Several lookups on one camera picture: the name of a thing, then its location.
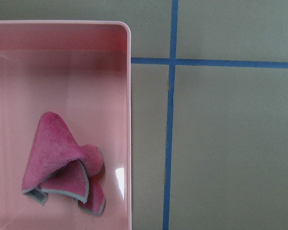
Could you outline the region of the pink microfiber cloth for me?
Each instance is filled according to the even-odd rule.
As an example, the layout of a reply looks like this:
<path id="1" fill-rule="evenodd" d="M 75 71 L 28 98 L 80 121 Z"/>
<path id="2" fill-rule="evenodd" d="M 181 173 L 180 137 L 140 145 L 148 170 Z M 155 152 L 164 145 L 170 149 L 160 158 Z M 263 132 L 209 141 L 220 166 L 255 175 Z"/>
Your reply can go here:
<path id="1" fill-rule="evenodd" d="M 103 166 L 98 147 L 78 145 L 63 119 L 54 112 L 46 112 L 37 125 L 22 194 L 41 205 L 48 194 L 68 196 L 83 211 L 100 216 L 106 198 L 97 176 Z"/>

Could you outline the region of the pink plastic bin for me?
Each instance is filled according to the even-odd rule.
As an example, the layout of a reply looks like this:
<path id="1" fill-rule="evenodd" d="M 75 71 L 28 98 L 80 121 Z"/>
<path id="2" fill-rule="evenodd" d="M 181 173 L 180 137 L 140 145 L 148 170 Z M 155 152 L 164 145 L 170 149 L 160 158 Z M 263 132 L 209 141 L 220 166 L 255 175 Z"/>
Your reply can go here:
<path id="1" fill-rule="evenodd" d="M 129 230 L 131 32 L 122 22 L 0 21 L 0 230 Z M 73 198 L 44 205 L 21 193 L 40 117 L 60 115 L 75 140 L 105 166 L 100 216 Z"/>

